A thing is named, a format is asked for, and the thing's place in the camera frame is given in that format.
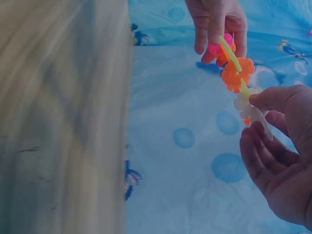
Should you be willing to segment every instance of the plastic stick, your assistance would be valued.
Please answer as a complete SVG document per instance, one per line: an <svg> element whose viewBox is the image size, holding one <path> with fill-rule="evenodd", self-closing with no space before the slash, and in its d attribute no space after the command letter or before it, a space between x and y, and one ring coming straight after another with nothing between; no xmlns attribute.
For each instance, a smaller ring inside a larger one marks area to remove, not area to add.
<svg viewBox="0 0 312 234"><path fill-rule="evenodd" d="M223 36L220 36L220 42L223 45L225 51L230 56L231 60L233 61L235 67L237 68L237 71L241 72L242 71L242 67L240 66L237 57L235 56L235 54L233 53L233 51L231 50L229 44L226 42L226 40L223 38Z"/></svg>

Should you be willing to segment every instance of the blue fabric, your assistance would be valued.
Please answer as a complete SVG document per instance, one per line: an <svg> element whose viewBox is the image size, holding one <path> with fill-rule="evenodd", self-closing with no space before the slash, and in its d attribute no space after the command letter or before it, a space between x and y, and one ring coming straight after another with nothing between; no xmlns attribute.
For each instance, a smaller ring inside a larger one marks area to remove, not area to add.
<svg viewBox="0 0 312 234"><path fill-rule="evenodd" d="M249 19L247 57L256 65L250 86L312 87L312 3L241 4ZM245 125L233 105L237 95L226 89L219 67L199 62L184 1L129 6L148 40L135 47L128 155L143 180L127 200L127 233L309 233L277 218L251 182L239 151Z"/></svg>

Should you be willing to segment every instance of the polka dot pattern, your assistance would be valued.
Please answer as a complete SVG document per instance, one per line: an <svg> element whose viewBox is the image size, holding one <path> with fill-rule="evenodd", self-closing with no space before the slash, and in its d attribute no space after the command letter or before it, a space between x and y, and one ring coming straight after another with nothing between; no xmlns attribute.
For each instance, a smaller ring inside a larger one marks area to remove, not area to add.
<svg viewBox="0 0 312 234"><path fill-rule="evenodd" d="M216 124L220 132L226 135L235 135L239 130L238 120L229 112L222 111L216 116Z"/></svg>
<svg viewBox="0 0 312 234"><path fill-rule="evenodd" d="M195 143L195 136L193 132L186 128L178 128L173 134L174 142L177 146L188 149Z"/></svg>
<svg viewBox="0 0 312 234"><path fill-rule="evenodd" d="M231 153L223 153L215 157L211 169L215 177L226 183L239 182L246 175L242 158Z"/></svg>
<svg viewBox="0 0 312 234"><path fill-rule="evenodd" d="M168 11L168 17L173 22L180 22L184 19L185 12L179 7L173 7Z"/></svg>

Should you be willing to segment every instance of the white flower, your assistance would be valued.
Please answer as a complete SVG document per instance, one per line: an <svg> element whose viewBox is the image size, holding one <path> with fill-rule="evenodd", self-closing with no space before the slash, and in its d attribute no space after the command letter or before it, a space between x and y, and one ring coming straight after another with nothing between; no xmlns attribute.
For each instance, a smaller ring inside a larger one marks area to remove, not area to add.
<svg viewBox="0 0 312 234"><path fill-rule="evenodd" d="M260 88L253 89L250 88L248 89L249 94L259 94L262 92ZM264 132L267 134L269 139L273 138L273 135L269 129L269 124L264 118L264 116L267 115L267 111L262 112L260 109L256 108L255 106L252 106L249 103L249 96L246 95L244 92L241 92L238 94L237 98L234 101L234 106L235 108L240 112L240 116L242 119L244 119L246 125L249 125L250 122L254 121L260 121L263 125Z"/></svg>

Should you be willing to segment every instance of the wooden surface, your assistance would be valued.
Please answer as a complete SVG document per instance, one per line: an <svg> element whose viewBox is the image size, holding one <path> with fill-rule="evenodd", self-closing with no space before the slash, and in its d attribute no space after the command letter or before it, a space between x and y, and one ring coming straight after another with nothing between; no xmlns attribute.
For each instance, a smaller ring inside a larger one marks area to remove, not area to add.
<svg viewBox="0 0 312 234"><path fill-rule="evenodd" d="M124 232L127 0L0 0L0 233Z"/></svg>

